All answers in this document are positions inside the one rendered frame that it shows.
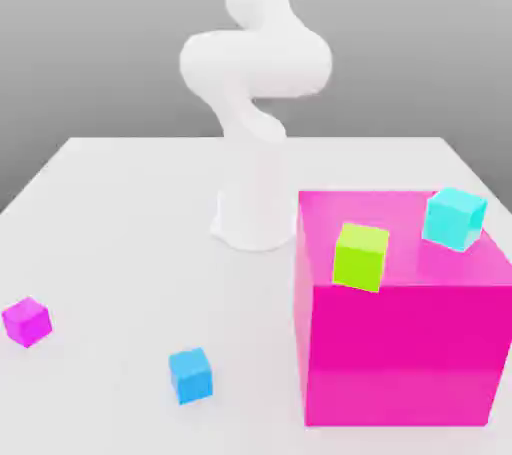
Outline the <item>small cyan cube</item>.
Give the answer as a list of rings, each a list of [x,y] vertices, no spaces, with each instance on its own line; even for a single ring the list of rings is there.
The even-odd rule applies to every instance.
[[[462,253],[483,229],[488,200],[453,187],[445,187],[427,200],[422,238]]]

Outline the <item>large pink box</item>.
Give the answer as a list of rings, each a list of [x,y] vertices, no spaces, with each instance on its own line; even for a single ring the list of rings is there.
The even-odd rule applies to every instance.
[[[483,426],[512,345],[512,262],[422,238],[430,191],[303,191],[294,323],[308,426]],[[378,293],[332,282],[345,222],[389,232]]]

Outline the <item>small blue cube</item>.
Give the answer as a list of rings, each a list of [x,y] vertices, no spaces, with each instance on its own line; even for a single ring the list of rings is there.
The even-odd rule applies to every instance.
[[[169,356],[172,386],[178,403],[187,404],[213,394],[213,374],[209,360],[200,347]]]

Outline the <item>small magenta cube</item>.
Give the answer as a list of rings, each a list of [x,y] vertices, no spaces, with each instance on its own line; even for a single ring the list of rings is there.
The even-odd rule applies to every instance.
[[[2,312],[9,338],[29,348],[52,332],[49,310],[32,297],[26,297]]]

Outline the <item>small lime green cube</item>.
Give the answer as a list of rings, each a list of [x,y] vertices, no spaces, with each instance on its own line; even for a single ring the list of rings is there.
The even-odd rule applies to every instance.
[[[345,222],[335,244],[332,282],[378,293],[388,242],[387,230]]]

